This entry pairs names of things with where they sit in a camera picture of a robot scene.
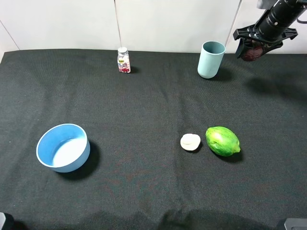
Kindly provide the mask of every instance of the plastic cup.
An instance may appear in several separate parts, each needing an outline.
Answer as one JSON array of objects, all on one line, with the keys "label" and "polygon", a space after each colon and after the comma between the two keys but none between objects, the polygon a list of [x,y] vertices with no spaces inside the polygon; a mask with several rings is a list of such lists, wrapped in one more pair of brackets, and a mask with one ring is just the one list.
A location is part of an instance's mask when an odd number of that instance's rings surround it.
[{"label": "plastic cup", "polygon": [[202,44],[197,72],[202,78],[213,78],[221,65],[225,46],[222,43],[209,41]]}]

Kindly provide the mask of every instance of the cup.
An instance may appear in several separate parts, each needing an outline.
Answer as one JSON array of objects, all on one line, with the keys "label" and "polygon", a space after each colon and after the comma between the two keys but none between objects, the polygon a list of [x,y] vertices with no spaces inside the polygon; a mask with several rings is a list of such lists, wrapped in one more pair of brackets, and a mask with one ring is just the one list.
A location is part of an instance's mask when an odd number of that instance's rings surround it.
[{"label": "cup", "polygon": [[48,130],[36,148],[38,160],[48,168],[68,173],[80,168],[90,154],[86,132],[75,124],[62,124]]},{"label": "cup", "polygon": [[213,78],[221,65],[225,46],[222,43],[209,41],[202,44],[197,72],[202,78]]}]

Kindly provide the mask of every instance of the lime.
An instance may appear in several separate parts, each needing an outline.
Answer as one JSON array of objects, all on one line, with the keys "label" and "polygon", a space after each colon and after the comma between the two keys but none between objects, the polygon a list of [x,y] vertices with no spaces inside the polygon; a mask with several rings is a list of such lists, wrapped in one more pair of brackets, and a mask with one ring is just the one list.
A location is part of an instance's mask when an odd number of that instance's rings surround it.
[{"label": "lime", "polygon": [[229,157],[240,152],[240,142],[236,135],[228,128],[210,127],[206,132],[209,148],[217,155]]}]

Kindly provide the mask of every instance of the garlic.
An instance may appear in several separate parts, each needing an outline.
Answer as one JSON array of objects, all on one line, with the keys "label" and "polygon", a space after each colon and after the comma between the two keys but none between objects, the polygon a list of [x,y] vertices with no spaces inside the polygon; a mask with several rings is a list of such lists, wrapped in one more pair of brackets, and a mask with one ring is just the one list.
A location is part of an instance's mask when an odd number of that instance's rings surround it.
[{"label": "garlic", "polygon": [[193,151],[198,148],[201,143],[201,138],[197,134],[188,133],[182,136],[180,145],[187,151]]}]

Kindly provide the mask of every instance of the bowl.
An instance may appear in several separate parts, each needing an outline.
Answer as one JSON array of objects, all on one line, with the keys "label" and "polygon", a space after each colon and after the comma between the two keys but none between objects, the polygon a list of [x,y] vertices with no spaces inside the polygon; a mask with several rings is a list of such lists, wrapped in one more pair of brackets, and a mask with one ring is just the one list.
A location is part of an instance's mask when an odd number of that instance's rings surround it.
[{"label": "bowl", "polygon": [[38,160],[48,168],[68,173],[80,168],[90,154],[90,143],[83,128],[62,124],[48,130],[36,147]]}]

